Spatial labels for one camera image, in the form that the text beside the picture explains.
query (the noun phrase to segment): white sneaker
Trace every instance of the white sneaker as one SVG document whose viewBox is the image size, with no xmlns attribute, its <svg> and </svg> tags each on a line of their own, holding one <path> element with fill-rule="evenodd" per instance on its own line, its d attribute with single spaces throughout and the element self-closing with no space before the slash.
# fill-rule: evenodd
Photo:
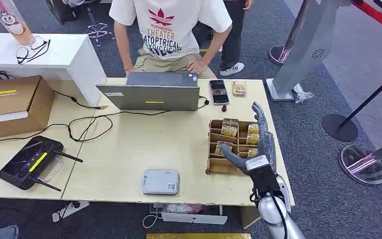
<svg viewBox="0 0 382 239">
<path fill-rule="evenodd" d="M 232 66 L 231 68 L 227 69 L 226 71 L 220 71 L 220 75 L 221 76 L 230 76 L 230 75 L 233 75 L 235 73 L 242 71 L 242 69 L 244 69 L 244 64 L 242 64 L 241 62 L 238 62 L 234 66 Z"/>
</svg>

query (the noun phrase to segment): silver laptop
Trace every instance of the silver laptop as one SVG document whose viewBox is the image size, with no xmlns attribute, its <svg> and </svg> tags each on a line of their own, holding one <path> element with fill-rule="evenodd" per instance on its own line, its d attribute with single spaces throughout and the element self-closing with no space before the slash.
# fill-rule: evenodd
<svg viewBox="0 0 382 239">
<path fill-rule="evenodd" d="M 96 85 L 120 110 L 196 111 L 197 73 L 131 72 L 125 85 Z"/>
</svg>

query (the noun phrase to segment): yellow floor mat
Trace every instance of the yellow floor mat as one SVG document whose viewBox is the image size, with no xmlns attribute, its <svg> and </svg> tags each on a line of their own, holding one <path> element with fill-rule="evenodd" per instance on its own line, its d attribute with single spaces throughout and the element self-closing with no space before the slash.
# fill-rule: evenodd
<svg viewBox="0 0 382 239">
<path fill-rule="evenodd" d="M 147 234 L 146 239 L 251 239 L 251 234 L 238 234 L 238 233 Z"/>
</svg>

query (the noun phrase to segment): cup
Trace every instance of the cup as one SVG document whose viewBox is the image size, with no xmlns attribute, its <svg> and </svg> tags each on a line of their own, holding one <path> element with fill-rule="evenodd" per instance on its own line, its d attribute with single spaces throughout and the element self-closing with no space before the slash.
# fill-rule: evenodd
<svg viewBox="0 0 382 239">
<path fill-rule="evenodd" d="M 12 0 L 0 0 L 0 22 L 22 46 L 34 43 L 34 37 Z"/>
</svg>

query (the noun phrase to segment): black controller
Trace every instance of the black controller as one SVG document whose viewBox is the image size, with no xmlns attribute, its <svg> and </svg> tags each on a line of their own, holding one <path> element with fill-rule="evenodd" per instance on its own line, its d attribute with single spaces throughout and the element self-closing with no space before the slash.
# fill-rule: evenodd
<svg viewBox="0 0 382 239">
<path fill-rule="evenodd" d="M 39 180 L 38 177 L 57 155 L 83 162 L 81 159 L 63 153 L 63 149 L 63 144 L 58 141 L 36 136 L 0 170 L 0 178 L 22 190 L 30 189 L 35 183 L 39 183 L 61 191 Z"/>
</svg>

